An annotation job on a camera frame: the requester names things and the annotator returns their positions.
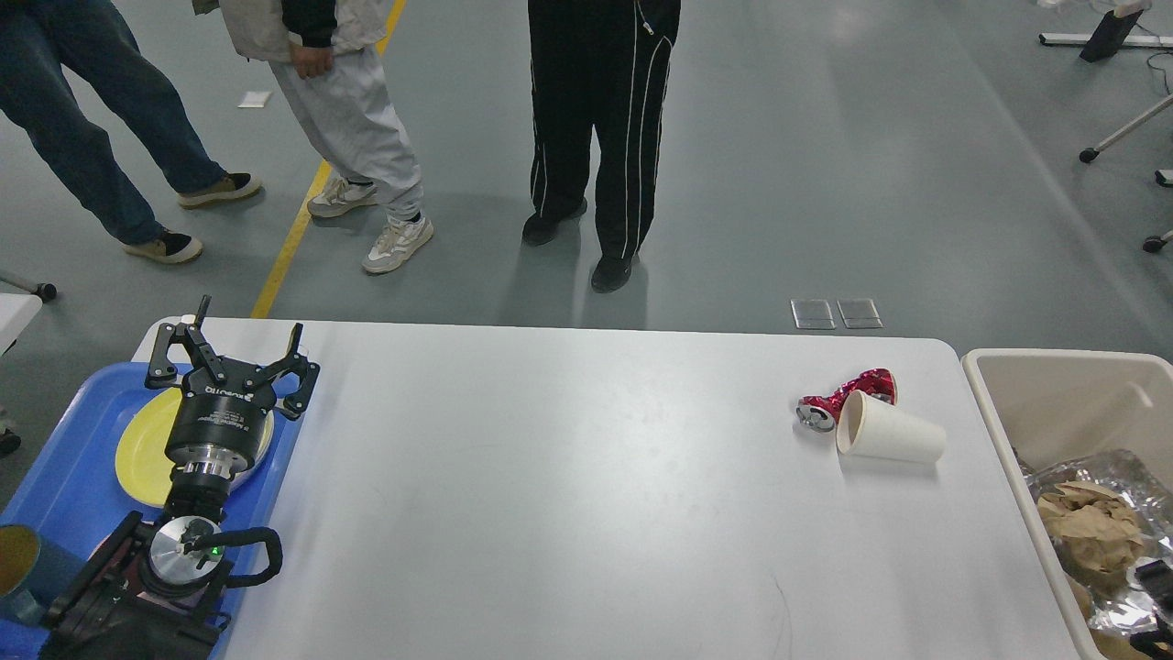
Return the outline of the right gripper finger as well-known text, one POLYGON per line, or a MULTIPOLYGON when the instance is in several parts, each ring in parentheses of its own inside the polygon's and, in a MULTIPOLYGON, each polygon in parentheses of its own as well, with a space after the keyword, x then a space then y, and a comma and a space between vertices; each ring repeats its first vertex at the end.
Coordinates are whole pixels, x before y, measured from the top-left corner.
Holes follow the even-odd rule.
POLYGON ((1157 630, 1132 634, 1130 646, 1150 659, 1172 659, 1172 626, 1157 618, 1157 630))
POLYGON ((1157 559, 1135 567, 1135 581, 1152 601, 1172 601, 1172 569, 1157 559))

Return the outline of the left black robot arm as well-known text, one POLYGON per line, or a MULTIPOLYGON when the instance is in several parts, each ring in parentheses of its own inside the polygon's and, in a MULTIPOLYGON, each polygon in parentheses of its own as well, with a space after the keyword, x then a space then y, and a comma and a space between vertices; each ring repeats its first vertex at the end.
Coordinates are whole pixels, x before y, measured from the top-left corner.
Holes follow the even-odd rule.
POLYGON ((232 619, 218 606, 224 593, 282 570, 280 535, 228 530, 226 503, 267 456, 269 417, 306 413, 320 367, 301 354, 301 324, 276 362, 217 354, 203 335, 210 301, 190 321, 160 326, 144 377, 148 389, 179 392, 160 517, 127 513, 50 603, 42 659, 208 659, 232 619))

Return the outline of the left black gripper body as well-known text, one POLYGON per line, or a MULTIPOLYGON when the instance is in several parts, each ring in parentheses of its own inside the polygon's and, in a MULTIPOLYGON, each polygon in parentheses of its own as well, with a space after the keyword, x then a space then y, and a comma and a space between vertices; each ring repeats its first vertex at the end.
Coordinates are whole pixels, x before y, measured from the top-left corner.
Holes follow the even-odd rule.
POLYGON ((222 478, 252 468, 269 411, 255 403, 253 393, 213 385, 194 370, 179 389, 179 414, 165 445, 168 460, 185 472, 222 478))

